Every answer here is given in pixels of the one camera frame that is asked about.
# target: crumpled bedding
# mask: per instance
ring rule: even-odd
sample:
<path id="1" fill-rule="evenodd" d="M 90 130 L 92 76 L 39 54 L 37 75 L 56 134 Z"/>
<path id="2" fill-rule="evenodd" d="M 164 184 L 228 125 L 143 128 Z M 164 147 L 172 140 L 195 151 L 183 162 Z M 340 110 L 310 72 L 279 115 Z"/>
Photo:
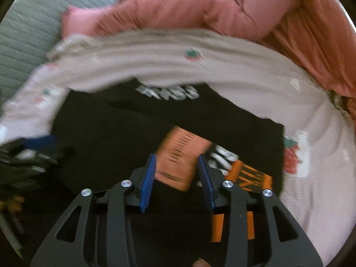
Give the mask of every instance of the crumpled bedding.
<path id="1" fill-rule="evenodd" d="M 196 59 L 187 56 L 193 50 Z M 327 93 L 285 56 L 201 29 L 72 35 L 49 56 L 4 106 L 3 141 L 49 133 L 68 87 L 94 92 L 133 76 L 158 87 L 206 82 L 239 107 L 285 126 L 282 202 L 324 265 L 345 243 L 356 221 L 353 130 Z"/>
<path id="2" fill-rule="evenodd" d="M 143 28 L 205 28 L 258 42 L 349 97 L 356 119 L 356 34 L 336 0 L 121 0 L 91 35 Z"/>

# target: pillow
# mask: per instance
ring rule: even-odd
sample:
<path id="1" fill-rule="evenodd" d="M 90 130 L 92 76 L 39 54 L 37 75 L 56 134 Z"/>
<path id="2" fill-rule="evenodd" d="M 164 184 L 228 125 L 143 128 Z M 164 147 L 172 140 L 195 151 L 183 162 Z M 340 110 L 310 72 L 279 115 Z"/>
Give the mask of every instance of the pillow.
<path id="1" fill-rule="evenodd" d="M 93 9 L 69 6 L 62 13 L 62 39 L 74 33 L 88 36 L 95 35 L 94 30 L 97 22 L 111 9 L 112 6 Z"/>

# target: pink fabric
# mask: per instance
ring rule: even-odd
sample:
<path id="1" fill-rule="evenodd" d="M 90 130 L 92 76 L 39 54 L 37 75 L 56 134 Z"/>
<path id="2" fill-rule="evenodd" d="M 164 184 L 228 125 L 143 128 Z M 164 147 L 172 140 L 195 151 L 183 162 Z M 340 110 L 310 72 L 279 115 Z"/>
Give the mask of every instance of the pink fabric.
<path id="1" fill-rule="evenodd" d="M 74 31 L 87 35 L 206 28 L 258 42 L 307 69 L 325 89 L 350 97 L 348 110 L 356 119 L 356 35 L 335 0 L 122 0 L 75 12 L 65 34 L 78 25 L 83 28 Z"/>
<path id="2" fill-rule="evenodd" d="M 94 36 L 97 22 L 111 10 L 110 7 L 96 9 L 81 9 L 69 6 L 62 14 L 62 38 L 80 33 L 88 36 Z"/>

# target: human thumb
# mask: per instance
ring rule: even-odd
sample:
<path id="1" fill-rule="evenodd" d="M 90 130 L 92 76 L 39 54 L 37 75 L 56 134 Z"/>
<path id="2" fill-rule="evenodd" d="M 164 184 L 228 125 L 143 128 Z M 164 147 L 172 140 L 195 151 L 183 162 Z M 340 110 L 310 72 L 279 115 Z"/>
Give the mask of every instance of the human thumb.
<path id="1" fill-rule="evenodd" d="M 209 263 L 205 262 L 203 259 L 196 261 L 192 267 L 211 267 Z"/>

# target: silver screw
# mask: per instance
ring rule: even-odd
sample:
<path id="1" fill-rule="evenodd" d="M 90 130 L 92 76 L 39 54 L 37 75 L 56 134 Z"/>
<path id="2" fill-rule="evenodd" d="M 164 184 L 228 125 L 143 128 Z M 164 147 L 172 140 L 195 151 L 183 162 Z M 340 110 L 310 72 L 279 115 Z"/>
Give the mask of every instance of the silver screw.
<path id="1" fill-rule="evenodd" d="M 222 184 L 226 188 L 231 188 L 234 185 L 232 181 L 224 181 Z"/>
<path id="2" fill-rule="evenodd" d="M 273 195 L 273 192 L 269 189 L 264 189 L 262 193 L 265 197 L 270 197 Z"/>
<path id="3" fill-rule="evenodd" d="M 83 197 L 87 197 L 91 194 L 91 190 L 90 189 L 84 189 L 83 191 L 81 191 L 81 195 Z"/>
<path id="4" fill-rule="evenodd" d="M 124 180 L 121 182 L 121 185 L 124 187 L 124 188 L 127 188 L 129 186 L 132 185 L 132 182 L 130 180 Z"/>

